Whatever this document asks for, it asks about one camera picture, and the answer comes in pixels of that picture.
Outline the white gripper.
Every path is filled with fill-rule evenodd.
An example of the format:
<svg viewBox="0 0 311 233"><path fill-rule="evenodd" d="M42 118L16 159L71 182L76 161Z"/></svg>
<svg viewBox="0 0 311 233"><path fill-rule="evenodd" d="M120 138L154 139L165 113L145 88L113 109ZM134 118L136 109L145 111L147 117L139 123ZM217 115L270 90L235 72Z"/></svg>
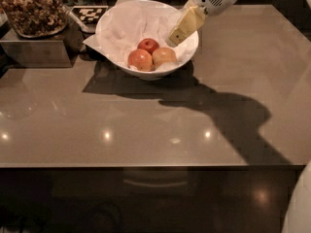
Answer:
<svg viewBox="0 0 311 233"><path fill-rule="evenodd" d="M177 47L197 31L204 23L206 15L217 16L237 0L188 0L184 5L177 24L172 28L166 39L170 47Z"/></svg>

